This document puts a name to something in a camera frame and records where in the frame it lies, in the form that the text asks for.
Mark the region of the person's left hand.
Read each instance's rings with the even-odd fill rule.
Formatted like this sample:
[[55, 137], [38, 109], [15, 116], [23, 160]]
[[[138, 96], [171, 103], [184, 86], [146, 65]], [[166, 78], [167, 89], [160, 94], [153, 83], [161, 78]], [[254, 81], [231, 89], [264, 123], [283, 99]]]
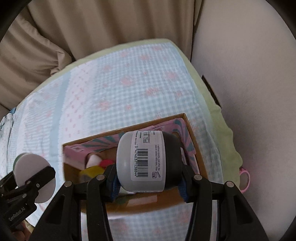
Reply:
[[25, 221], [22, 221], [16, 226], [16, 230], [13, 232], [13, 235], [18, 241], [26, 241], [30, 239], [31, 232], [27, 228]]

